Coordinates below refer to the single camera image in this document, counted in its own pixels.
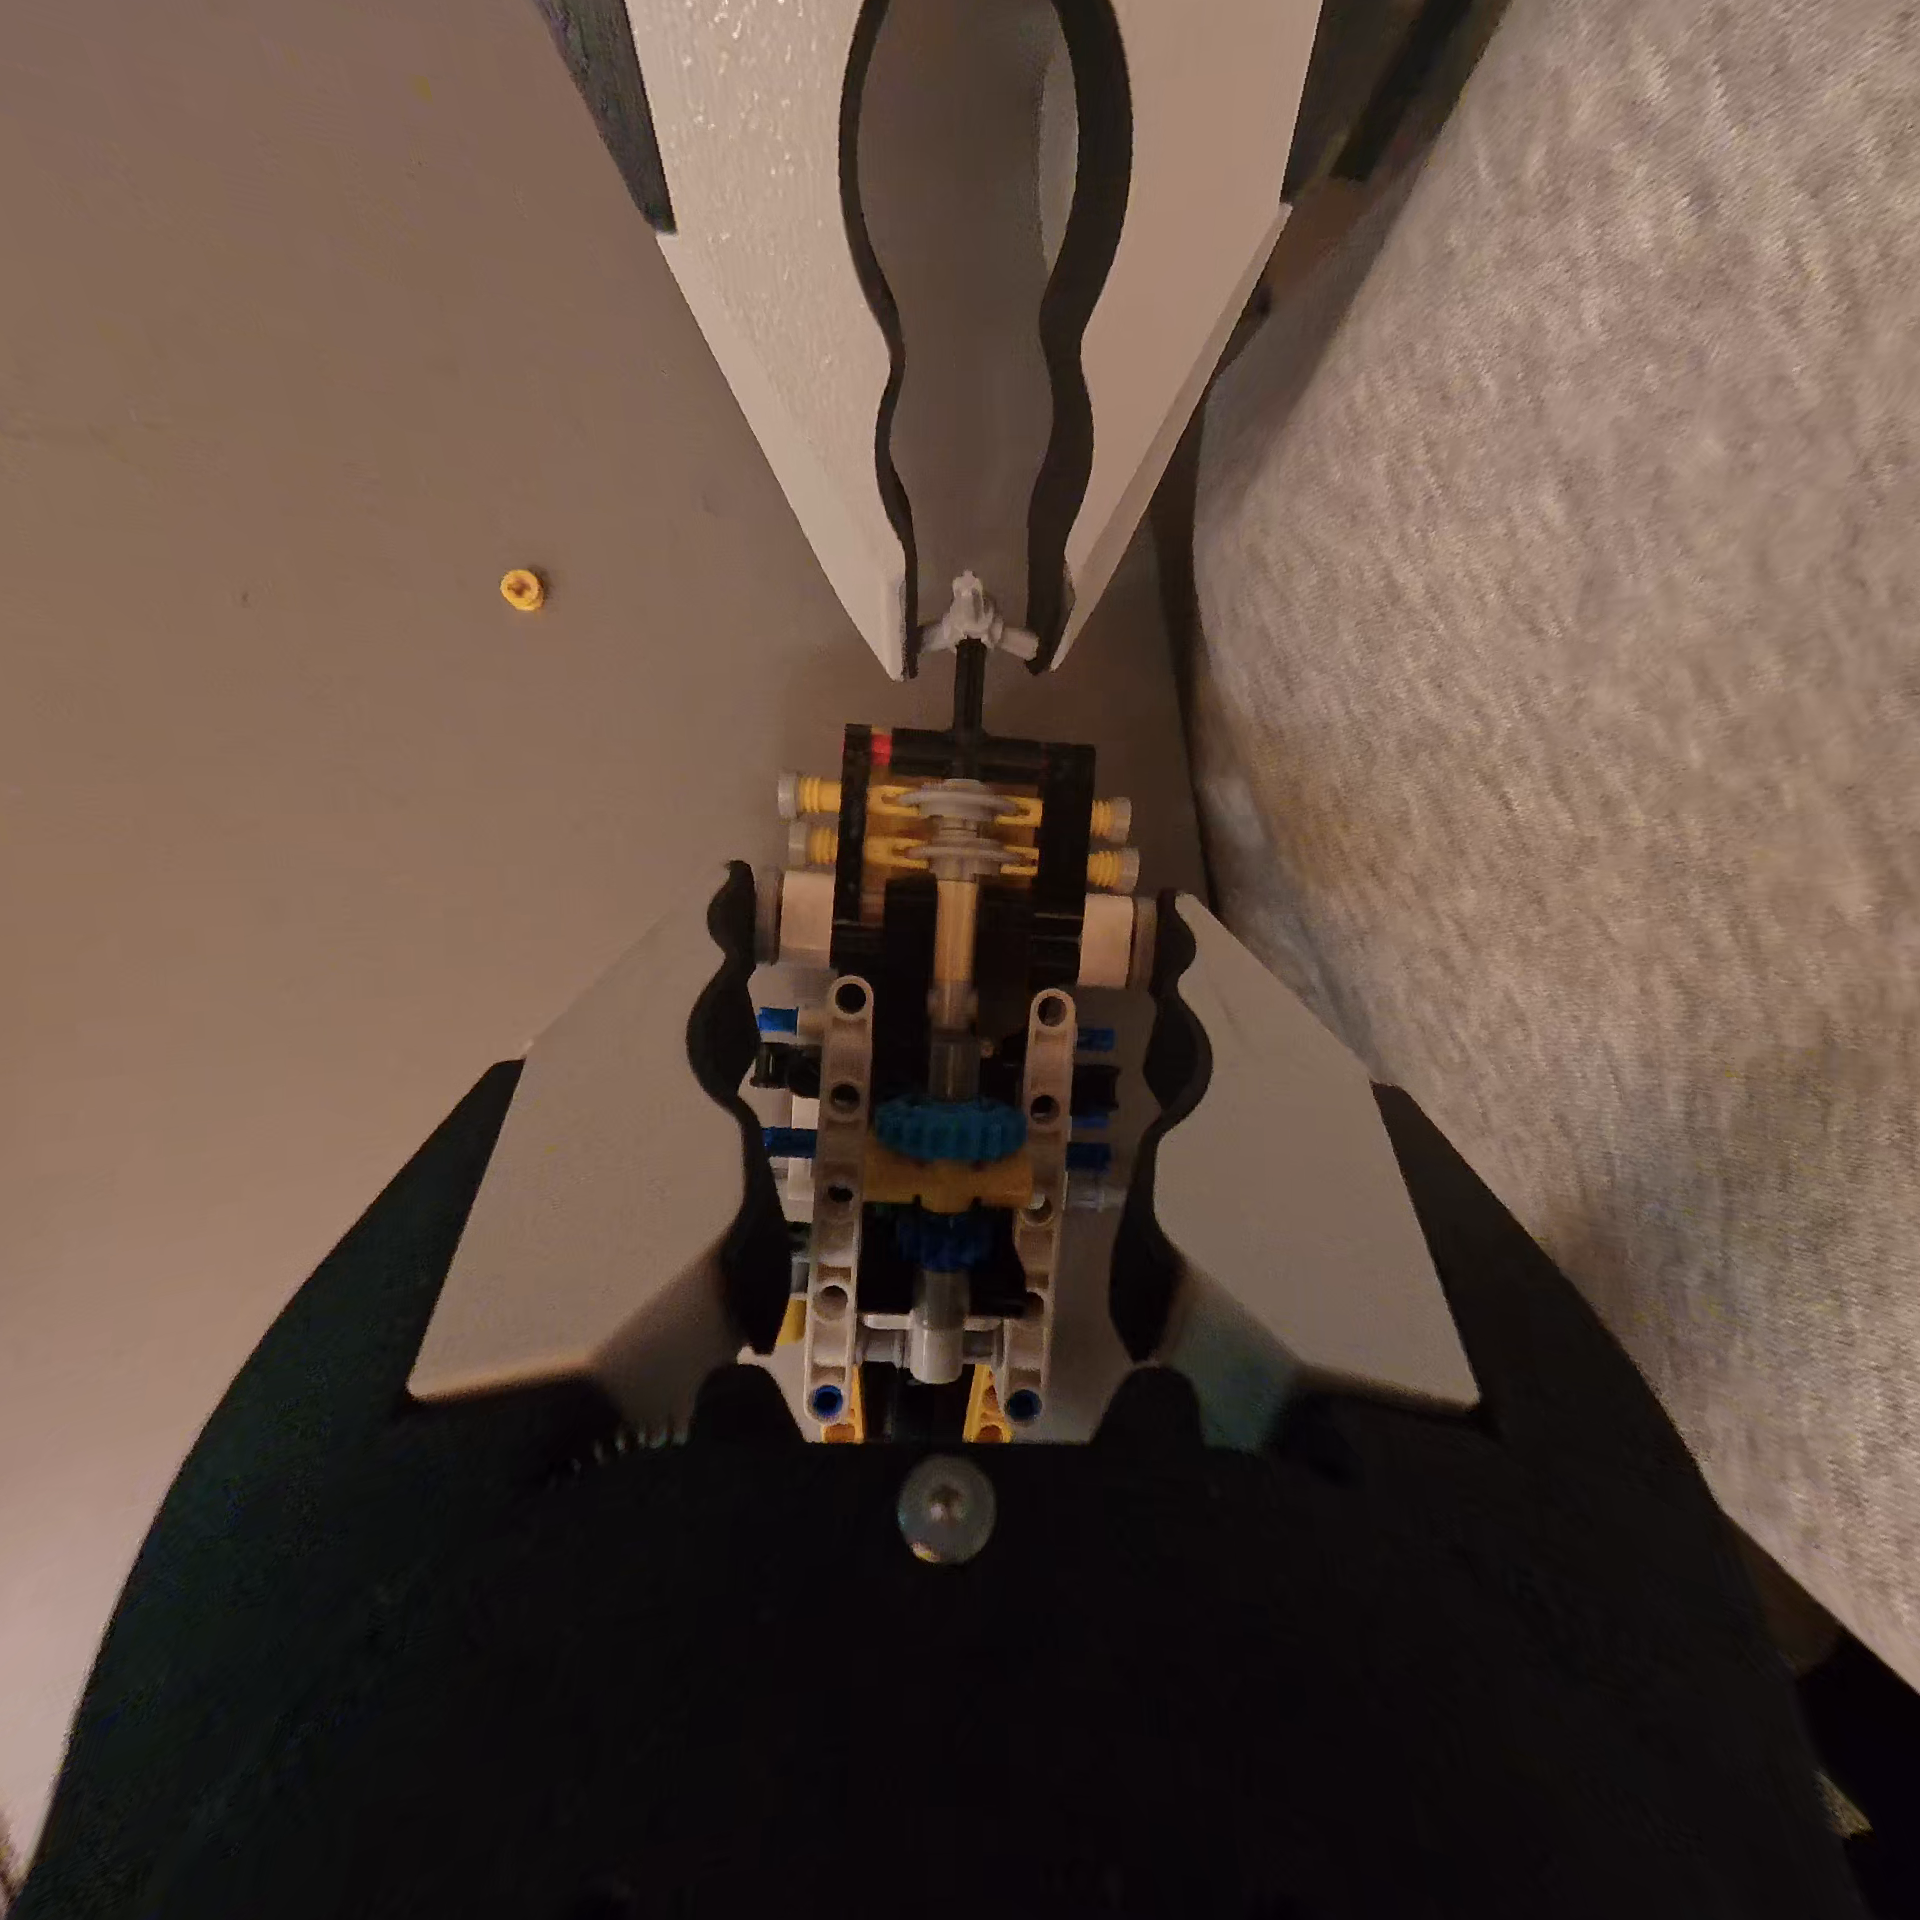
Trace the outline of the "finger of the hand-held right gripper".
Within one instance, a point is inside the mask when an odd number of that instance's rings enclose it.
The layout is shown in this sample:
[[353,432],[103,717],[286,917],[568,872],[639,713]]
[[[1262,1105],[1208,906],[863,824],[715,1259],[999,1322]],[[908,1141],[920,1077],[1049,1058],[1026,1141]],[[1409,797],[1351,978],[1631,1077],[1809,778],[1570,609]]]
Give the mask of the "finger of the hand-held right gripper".
[[898,681],[908,568],[875,453],[892,354],[841,171],[859,11],[630,2],[672,217],[663,261],[823,577]]
[[1035,672],[1090,623],[1289,217],[1318,2],[1055,6],[1075,162],[1040,302]]

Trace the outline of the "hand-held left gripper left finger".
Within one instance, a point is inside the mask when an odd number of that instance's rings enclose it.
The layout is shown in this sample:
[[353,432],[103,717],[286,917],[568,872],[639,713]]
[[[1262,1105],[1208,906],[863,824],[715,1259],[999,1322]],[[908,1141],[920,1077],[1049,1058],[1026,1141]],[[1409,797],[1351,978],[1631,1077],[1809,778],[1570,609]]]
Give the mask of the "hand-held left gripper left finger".
[[740,1096],[759,1043],[748,865],[702,877],[528,1048],[409,1378],[419,1401],[599,1390],[688,1429],[772,1349],[784,1217]]

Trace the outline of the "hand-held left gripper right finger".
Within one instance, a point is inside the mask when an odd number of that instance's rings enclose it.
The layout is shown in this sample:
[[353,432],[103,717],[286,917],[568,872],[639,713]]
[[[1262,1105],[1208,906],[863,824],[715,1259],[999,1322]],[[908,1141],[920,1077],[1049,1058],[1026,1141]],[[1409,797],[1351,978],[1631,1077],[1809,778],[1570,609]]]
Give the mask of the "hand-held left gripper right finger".
[[1112,1254],[1130,1361],[1260,1449],[1296,1401],[1447,1418],[1482,1401],[1370,1073],[1192,894],[1159,904],[1158,1103]]

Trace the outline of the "yellow black lego assembly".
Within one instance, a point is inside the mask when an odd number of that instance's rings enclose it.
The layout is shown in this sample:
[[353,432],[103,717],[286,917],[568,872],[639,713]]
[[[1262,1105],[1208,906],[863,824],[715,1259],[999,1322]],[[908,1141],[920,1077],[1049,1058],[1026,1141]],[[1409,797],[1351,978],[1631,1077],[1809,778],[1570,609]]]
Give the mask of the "yellow black lego assembly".
[[953,659],[947,726],[850,726],[836,773],[779,783],[759,961],[791,995],[758,1011],[751,1087],[819,1442],[1035,1431],[1072,1217],[1126,1206],[1118,1041],[1080,1001],[1145,985],[1158,912],[1096,753],[987,726],[991,662],[1035,649],[995,615],[926,641]]

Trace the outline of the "small grey lego connector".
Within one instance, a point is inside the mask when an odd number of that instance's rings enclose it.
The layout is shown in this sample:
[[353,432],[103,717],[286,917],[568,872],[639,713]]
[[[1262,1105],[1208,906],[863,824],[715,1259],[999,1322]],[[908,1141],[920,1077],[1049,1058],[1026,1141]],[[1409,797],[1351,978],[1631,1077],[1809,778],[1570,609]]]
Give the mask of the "small grey lego connector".
[[971,569],[963,569],[952,578],[947,613],[920,631],[920,651],[923,656],[956,655],[970,642],[991,656],[1004,655],[1025,665],[1040,659],[1040,638],[1006,623],[987,586]]

